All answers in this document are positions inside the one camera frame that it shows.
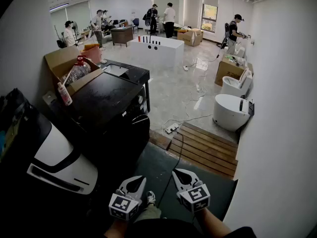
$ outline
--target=window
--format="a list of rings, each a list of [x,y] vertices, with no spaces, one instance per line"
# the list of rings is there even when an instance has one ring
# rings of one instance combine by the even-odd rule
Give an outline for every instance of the window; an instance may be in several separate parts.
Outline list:
[[[217,6],[203,4],[203,17],[201,29],[214,33],[217,20]]]

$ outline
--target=sink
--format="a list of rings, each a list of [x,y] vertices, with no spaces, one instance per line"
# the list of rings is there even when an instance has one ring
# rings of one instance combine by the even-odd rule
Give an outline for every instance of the sink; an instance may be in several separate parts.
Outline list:
[[[115,64],[109,64],[106,67],[103,68],[103,71],[108,72],[115,76],[121,76],[123,73],[125,73],[128,69],[125,67],[117,66]]]

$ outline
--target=tile floor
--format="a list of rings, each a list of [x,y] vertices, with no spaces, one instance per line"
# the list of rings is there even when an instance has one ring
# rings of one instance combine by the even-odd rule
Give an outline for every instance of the tile floor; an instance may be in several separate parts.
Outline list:
[[[144,35],[146,32],[139,30],[139,34]],[[165,37],[165,34],[161,33],[158,36]],[[96,37],[93,36],[84,42],[84,44],[89,43],[97,43]],[[188,122],[225,139],[237,142],[237,135],[234,132],[222,129],[212,120],[214,98],[221,91],[221,87],[214,84],[214,79],[224,50],[220,51],[217,60],[207,62],[207,71],[195,66],[185,71],[182,67],[183,65],[192,65],[197,58],[206,61],[214,60],[219,52],[219,47],[215,43],[203,40],[196,47],[185,45],[183,64],[176,67],[158,66],[155,61],[152,64],[145,64],[131,55],[130,46],[126,47],[120,44],[113,46],[112,42],[107,42],[103,47],[106,48],[103,51],[104,59],[131,64],[150,71],[151,111],[148,116],[151,120],[152,130],[161,133],[164,123],[165,129],[166,126],[175,122],[181,124],[182,120],[192,119]],[[197,92],[197,84],[199,84],[200,92]],[[167,135],[165,131],[163,131],[163,135],[169,138],[173,137],[172,134]]]

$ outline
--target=power strip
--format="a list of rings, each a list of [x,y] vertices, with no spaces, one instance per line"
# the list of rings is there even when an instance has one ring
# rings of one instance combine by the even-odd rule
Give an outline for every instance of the power strip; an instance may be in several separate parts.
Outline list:
[[[179,128],[179,125],[177,123],[174,123],[170,127],[167,127],[165,132],[167,134],[171,134],[173,131],[176,131],[178,128]]]

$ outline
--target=bathtub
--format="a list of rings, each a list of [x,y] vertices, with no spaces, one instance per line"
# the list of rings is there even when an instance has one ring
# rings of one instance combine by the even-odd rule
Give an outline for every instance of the bathtub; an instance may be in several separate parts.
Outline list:
[[[141,36],[141,42],[138,38],[130,41],[132,55],[144,63],[152,62],[167,67],[174,67],[183,62],[183,41],[151,36],[151,43],[149,42],[149,35]]]

